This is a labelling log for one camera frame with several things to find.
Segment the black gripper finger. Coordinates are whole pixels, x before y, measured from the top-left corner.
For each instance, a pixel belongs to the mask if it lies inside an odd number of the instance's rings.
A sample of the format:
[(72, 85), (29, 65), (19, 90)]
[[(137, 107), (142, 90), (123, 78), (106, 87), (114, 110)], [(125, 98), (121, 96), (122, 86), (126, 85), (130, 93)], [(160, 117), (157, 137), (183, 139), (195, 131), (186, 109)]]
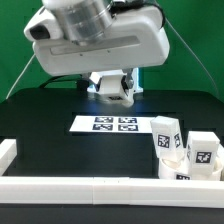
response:
[(124, 90), (132, 89), (134, 80), (132, 78), (133, 69), (123, 69), (124, 76), (122, 77), (121, 84)]
[(98, 92), (102, 80), (102, 77), (99, 75), (99, 73), (98, 72), (85, 73), (84, 77), (92, 83), (92, 85), (95, 88), (95, 91)]

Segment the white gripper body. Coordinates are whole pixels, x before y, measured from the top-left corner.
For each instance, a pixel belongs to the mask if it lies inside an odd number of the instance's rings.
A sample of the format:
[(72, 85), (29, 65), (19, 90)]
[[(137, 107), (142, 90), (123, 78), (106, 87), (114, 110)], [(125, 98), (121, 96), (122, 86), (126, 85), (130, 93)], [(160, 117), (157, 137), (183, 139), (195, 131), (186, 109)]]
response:
[(165, 16), (153, 3), (44, 3), (24, 28), (52, 76), (161, 65)]

